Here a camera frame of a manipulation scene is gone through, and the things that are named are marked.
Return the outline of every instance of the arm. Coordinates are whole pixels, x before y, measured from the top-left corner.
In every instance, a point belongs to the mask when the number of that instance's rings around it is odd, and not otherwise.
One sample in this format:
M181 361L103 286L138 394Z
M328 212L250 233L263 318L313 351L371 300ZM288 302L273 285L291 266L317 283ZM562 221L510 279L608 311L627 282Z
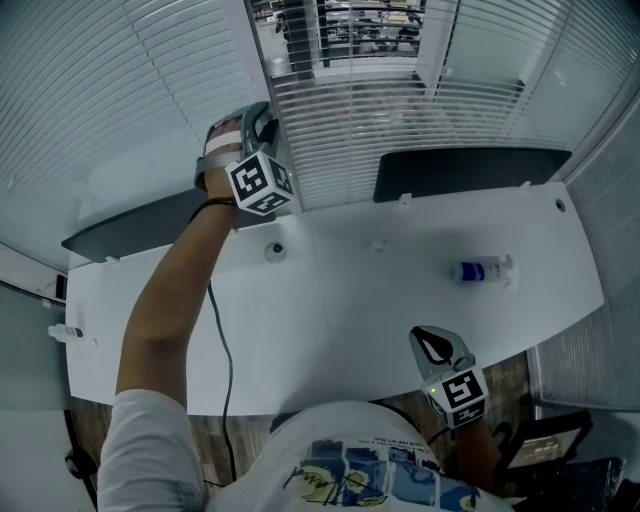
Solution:
M233 122L211 135L236 130ZM229 144L217 151L237 150ZM224 169L207 172L209 197L231 197ZM116 394L149 389L187 406L187 347L237 210L203 209L164 256L138 298L124 335Z
M493 470L500 460L500 452L486 423L474 421L456 429L455 433L459 478L496 496L513 496L512 486L500 488L493 483Z

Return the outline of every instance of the white desk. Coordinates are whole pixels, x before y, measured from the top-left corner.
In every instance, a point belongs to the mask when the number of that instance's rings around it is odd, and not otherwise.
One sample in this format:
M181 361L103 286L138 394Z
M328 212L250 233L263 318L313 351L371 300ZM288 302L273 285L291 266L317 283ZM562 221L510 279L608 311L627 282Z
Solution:
M556 199L566 205L560 212ZM386 240L374 253L370 241ZM286 259L264 259L282 242ZM67 322L99 340L69 345L74 396L112 403L129 314L167 248L69 273ZM452 262L514 257L519 285L457 286ZM273 414L338 399L413 391L415 325L457 332L488 366L559 333L603 304L580 219L562 183L359 203L279 218L232 235L213 278L234 359L229 413ZM205 300L188 355L189 413L220 415L227 359Z

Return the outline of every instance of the shirt sleeve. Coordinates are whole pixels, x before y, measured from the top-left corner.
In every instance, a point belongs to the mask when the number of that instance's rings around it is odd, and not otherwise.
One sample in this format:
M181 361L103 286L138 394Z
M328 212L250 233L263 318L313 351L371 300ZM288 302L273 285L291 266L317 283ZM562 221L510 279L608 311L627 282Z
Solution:
M201 511L204 488L187 414L148 390L116 396L98 471L98 510Z

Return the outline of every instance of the wooden floor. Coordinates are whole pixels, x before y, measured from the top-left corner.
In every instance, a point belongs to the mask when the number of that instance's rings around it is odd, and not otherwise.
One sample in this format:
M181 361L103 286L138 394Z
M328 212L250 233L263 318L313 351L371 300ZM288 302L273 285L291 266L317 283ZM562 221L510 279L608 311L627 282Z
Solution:
M525 353L518 354L485 370L489 387L489 410L485 418L493 430L500 422L511 423L514 429L531 417L529 374ZM442 430L422 393L416 391L383 400L411 416L425 439ZM78 400L72 411L78 442L96 461L111 421L111 407ZM274 416L234 416L227 420L229 437L234 449L238 476L246 473L269 439L269 427ZM222 485L231 481L229 457L222 437L221 418L191 416L191 429L200 455L204 478ZM450 460L455 446L450 434L440 436L432 449L445 472L454 471Z

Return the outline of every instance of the black monitor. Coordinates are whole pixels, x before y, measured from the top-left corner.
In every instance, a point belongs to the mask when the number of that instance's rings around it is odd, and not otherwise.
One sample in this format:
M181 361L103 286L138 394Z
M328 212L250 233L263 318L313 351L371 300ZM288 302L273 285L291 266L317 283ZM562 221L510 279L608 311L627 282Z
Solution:
M576 447L591 427L587 411L523 422L496 465L496 483L514 482L565 464L575 457Z

